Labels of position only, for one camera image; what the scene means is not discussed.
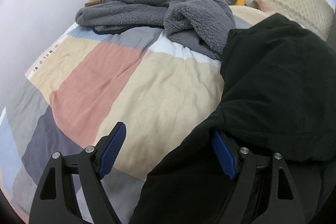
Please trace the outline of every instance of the blue gripper pad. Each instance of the blue gripper pad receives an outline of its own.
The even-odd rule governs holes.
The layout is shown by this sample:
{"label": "blue gripper pad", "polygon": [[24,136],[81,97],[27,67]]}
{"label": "blue gripper pad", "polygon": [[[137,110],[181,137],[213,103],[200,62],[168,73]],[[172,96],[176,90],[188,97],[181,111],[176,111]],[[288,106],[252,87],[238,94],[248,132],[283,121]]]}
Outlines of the blue gripper pad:
{"label": "blue gripper pad", "polygon": [[111,172],[125,138],[126,126],[124,123],[121,123],[120,127],[118,128],[110,143],[106,146],[105,151],[100,157],[100,168],[98,171],[98,175],[101,178]]}
{"label": "blue gripper pad", "polygon": [[225,145],[221,135],[215,132],[210,138],[210,142],[224,174],[228,175],[231,180],[234,179],[237,175],[235,171],[235,160],[229,148]]}

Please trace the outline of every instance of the bed sheet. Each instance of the bed sheet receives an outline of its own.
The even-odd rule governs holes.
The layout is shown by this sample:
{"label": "bed sheet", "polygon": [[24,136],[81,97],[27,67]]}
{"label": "bed sheet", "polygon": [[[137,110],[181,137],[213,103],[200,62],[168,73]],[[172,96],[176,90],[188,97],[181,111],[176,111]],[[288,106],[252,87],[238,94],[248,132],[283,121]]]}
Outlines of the bed sheet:
{"label": "bed sheet", "polygon": [[[267,17],[231,8],[240,28]],[[79,153],[122,121],[127,136],[102,184],[128,223],[148,172],[217,107],[220,65],[159,28],[98,35],[72,25],[27,71],[1,113],[1,190],[27,223],[51,154]],[[83,219],[92,222],[78,176],[74,185]]]}

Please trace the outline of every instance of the dark purple fabric panel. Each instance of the dark purple fabric panel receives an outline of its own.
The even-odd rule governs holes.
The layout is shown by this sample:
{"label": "dark purple fabric panel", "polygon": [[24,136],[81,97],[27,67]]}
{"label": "dark purple fabric panel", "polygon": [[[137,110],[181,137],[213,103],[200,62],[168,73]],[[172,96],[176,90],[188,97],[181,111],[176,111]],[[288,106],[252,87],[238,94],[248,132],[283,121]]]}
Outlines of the dark purple fabric panel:
{"label": "dark purple fabric panel", "polygon": [[[79,145],[64,135],[57,127],[49,106],[37,122],[33,137],[22,157],[22,163],[37,185],[48,160],[54,152],[58,151],[66,156],[80,153],[82,150]],[[75,176],[73,183],[77,192],[80,188],[78,176]]]}

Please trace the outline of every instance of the black fabric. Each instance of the black fabric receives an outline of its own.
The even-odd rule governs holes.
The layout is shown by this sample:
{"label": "black fabric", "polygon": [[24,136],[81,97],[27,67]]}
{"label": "black fabric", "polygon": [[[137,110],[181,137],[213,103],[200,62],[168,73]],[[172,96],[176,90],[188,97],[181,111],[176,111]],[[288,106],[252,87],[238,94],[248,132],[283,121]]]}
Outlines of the black fabric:
{"label": "black fabric", "polygon": [[[248,30],[230,31],[220,73],[220,104],[148,174],[130,224],[215,222],[234,182],[212,152],[210,128],[255,154],[280,152],[291,160],[307,221],[316,213],[319,164],[336,156],[336,54],[275,14]],[[244,221],[253,214],[258,179]]]}

